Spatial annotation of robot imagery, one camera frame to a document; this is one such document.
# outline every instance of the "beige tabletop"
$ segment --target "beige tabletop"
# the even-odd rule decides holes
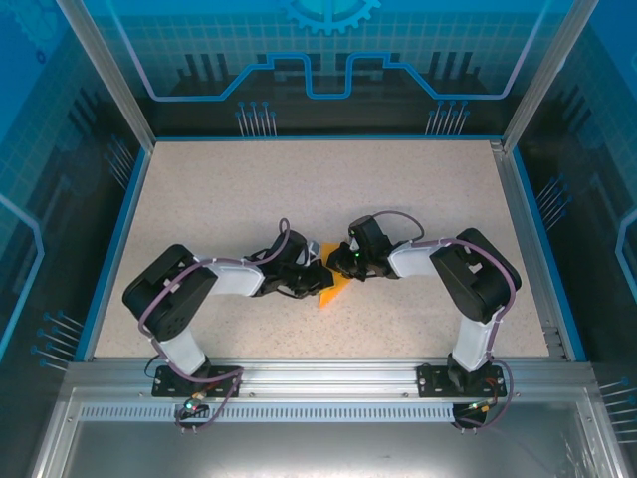
[[[547,356],[516,234],[487,141],[299,140],[160,142],[151,159],[98,341],[97,357],[150,357],[121,302],[125,287],[173,243],[233,257],[269,247],[277,224],[320,242],[345,239],[361,215],[398,209],[428,239],[476,227],[520,271],[523,287],[496,340],[501,357]],[[417,230],[378,218],[392,242]],[[209,297],[192,322],[209,357],[445,357],[460,314],[438,277],[351,282],[327,308]]]

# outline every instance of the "black mounting bracket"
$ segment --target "black mounting bracket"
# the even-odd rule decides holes
[[[495,381],[495,390],[487,382],[488,378]],[[456,383],[449,377],[447,365],[423,363],[416,367],[416,383],[420,398],[490,398],[495,394],[498,398],[507,396],[507,386],[502,369],[488,362],[472,372],[472,379],[464,391],[460,391]]]
[[[236,366],[211,366],[208,369],[208,378],[212,378],[216,375],[223,375],[230,373],[238,369]],[[225,398],[230,391],[230,387],[233,384],[233,380],[236,377],[227,378],[215,384],[214,387],[206,391],[206,397],[208,398]],[[159,366],[155,371],[155,380],[152,385],[152,396],[157,397],[169,397],[169,398],[187,398],[192,396],[193,393],[200,391],[202,387],[201,383],[194,383],[188,381],[185,378],[180,377],[169,366]],[[239,396],[239,384],[231,396]]]

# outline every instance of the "orange triangular piece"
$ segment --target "orange triangular piece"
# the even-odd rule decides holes
[[[338,249],[339,246],[340,244],[333,243],[321,244],[320,258],[322,259],[322,262],[325,266],[327,264],[327,257],[329,257],[329,254]],[[338,294],[340,294],[340,291],[342,291],[345,286],[349,284],[349,281],[351,281],[351,279],[347,279],[346,277],[343,277],[341,274],[335,271],[331,271],[331,274],[334,277],[334,285],[328,289],[323,289],[322,291],[320,291],[320,295],[318,297],[318,306],[321,309],[329,304]]]

